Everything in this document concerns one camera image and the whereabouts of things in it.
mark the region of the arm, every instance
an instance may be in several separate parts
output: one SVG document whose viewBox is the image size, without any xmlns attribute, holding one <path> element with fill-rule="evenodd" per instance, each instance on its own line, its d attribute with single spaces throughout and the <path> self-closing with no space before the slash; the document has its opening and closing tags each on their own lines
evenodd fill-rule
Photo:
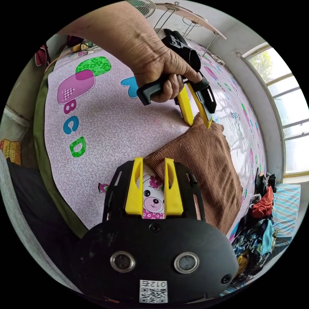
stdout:
<svg viewBox="0 0 309 309">
<path fill-rule="evenodd" d="M 126 1 L 90 12 L 70 23 L 59 34 L 90 40 L 130 68 L 154 60 L 165 52 L 165 45 L 154 29 Z"/>
<path fill-rule="evenodd" d="M 168 75 L 162 93 L 152 98 L 156 102 L 175 98 L 184 87 L 182 76 L 193 83 L 202 79 L 161 42 L 144 16 L 126 1 L 88 13 L 59 33 L 90 40 L 118 58 L 132 70 L 139 87 Z"/>
</svg>

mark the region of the pink flower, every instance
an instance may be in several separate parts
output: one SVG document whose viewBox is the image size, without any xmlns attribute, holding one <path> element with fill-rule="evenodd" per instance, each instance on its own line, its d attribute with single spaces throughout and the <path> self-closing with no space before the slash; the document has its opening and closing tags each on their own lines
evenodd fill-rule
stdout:
<svg viewBox="0 0 309 309">
<path fill-rule="evenodd" d="M 159 178 L 156 178 L 154 176 L 150 177 L 150 182 L 149 184 L 155 189 L 159 190 L 160 187 L 162 186 L 162 181 Z"/>
</svg>

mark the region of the brown towel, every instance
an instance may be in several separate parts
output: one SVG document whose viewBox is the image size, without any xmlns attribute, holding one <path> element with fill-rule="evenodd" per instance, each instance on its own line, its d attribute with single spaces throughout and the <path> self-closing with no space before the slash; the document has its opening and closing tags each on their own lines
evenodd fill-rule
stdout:
<svg viewBox="0 0 309 309">
<path fill-rule="evenodd" d="M 206 222 L 227 234 L 240 210 L 242 187 L 223 135 L 223 126 L 207 129 L 198 114 L 187 132 L 145 158 L 164 179 L 164 159 L 188 167 L 201 189 Z"/>
</svg>

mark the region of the qr code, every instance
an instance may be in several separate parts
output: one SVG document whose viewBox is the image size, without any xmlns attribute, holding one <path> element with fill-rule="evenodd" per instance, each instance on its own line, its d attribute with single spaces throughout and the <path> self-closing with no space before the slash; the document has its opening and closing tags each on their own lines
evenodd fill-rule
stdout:
<svg viewBox="0 0 309 309">
<path fill-rule="evenodd" d="M 167 303 L 167 281 L 140 280 L 140 303 Z"/>
</svg>

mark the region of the striped blanket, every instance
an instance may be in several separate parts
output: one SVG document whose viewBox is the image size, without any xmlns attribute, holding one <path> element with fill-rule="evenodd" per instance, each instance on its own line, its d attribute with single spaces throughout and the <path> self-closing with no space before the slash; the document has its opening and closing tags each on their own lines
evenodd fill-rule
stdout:
<svg viewBox="0 0 309 309">
<path fill-rule="evenodd" d="M 300 184 L 277 184 L 274 193 L 273 221 L 278 231 L 276 245 L 267 262 L 282 252 L 292 241 L 300 203 Z M 220 296 L 232 293 L 248 283 L 229 286 Z"/>
</svg>

